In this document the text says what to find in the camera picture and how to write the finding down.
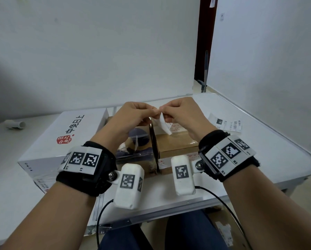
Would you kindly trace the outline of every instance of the leg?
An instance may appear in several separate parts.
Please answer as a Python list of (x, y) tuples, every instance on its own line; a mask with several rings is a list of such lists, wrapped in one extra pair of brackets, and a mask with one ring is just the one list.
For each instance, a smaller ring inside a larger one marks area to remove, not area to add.
[(228, 250), (228, 247), (207, 214), (197, 210), (168, 219), (165, 249)]
[(98, 250), (153, 250), (139, 225), (108, 231)]

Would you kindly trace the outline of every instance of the person's left hand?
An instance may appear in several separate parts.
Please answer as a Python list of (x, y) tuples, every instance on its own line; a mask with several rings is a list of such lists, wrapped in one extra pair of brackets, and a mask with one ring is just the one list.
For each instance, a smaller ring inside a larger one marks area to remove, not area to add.
[(157, 108), (147, 103), (127, 102), (90, 141), (104, 146), (115, 155), (120, 144), (128, 139), (130, 130), (150, 124), (149, 117), (158, 119), (160, 114)]

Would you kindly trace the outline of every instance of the forearm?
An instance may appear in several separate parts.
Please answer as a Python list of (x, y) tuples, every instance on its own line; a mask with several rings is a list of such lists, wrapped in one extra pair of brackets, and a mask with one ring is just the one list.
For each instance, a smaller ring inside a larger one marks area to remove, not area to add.
[(79, 249), (95, 199), (56, 182), (1, 249)]
[(257, 167), (236, 173), (224, 187), (254, 250), (311, 249), (311, 215)]

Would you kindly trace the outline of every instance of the floor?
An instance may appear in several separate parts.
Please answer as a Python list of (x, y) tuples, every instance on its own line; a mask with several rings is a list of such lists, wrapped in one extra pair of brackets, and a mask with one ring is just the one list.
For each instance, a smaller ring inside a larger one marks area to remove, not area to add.
[[(200, 92), (200, 85), (195, 82), (193, 92)], [(311, 214), (311, 176), (291, 194), (291, 198), (305, 210)], [(164, 249), (164, 236), (166, 230), (167, 218), (153, 220), (149, 223), (145, 222), (141, 225), (146, 238), (149, 240), (154, 250)], [(86, 236), (79, 248), (80, 250), (96, 250), (96, 237), (95, 235)]]

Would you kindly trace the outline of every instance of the table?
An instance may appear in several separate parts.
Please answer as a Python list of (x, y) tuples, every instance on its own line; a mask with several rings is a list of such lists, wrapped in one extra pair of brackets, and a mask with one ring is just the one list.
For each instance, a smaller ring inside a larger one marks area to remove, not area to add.
[[(192, 97), (207, 117), (212, 112), (219, 118), (242, 121), (239, 136), (257, 151), (261, 171), (280, 189), (294, 188), (311, 175), (310, 155), (286, 138), (219, 95), (203, 93)], [(159, 107), (168, 101), (149, 103)], [(0, 245), (43, 196), (17, 160), (57, 117), (58, 114), (23, 119), (27, 126), (21, 131), (8, 130), (0, 124)], [(216, 198), (199, 189), (195, 195), (176, 196), (172, 177), (170, 174), (145, 179), (138, 210), (119, 209), (111, 204), (103, 212), (100, 223), (113, 222), (113, 227), (121, 227), (219, 204)], [(195, 174), (194, 180), (196, 185), (228, 200), (222, 183), (206, 174)], [(112, 185), (99, 199), (100, 207), (114, 197), (115, 191), (116, 186)]]

